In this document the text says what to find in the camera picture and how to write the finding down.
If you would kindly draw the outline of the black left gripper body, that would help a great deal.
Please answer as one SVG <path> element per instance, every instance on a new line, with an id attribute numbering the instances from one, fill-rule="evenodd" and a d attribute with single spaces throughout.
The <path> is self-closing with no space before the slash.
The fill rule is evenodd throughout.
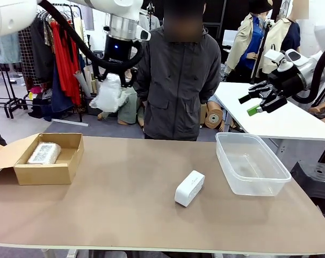
<path id="1" fill-rule="evenodd" d="M 105 43 L 104 61 L 109 63 L 120 65 L 129 64 L 125 68 L 105 68 L 103 77 L 107 77 L 108 74 L 115 74 L 119 77 L 125 77 L 125 72 L 128 69 L 134 67 L 137 62 L 131 60 L 132 48 L 134 47 L 134 42 L 132 40 L 121 40 L 115 37 L 107 36 Z"/>

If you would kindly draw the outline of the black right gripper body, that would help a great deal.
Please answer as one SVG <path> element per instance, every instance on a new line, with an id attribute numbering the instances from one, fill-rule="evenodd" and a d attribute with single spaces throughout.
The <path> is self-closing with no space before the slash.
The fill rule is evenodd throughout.
<path id="1" fill-rule="evenodd" d="M 279 72 L 274 70 L 268 75 L 268 83 L 272 84 L 271 92 L 278 95 L 279 108 L 287 104 L 287 99 L 303 91 L 306 81 L 296 66 Z"/>

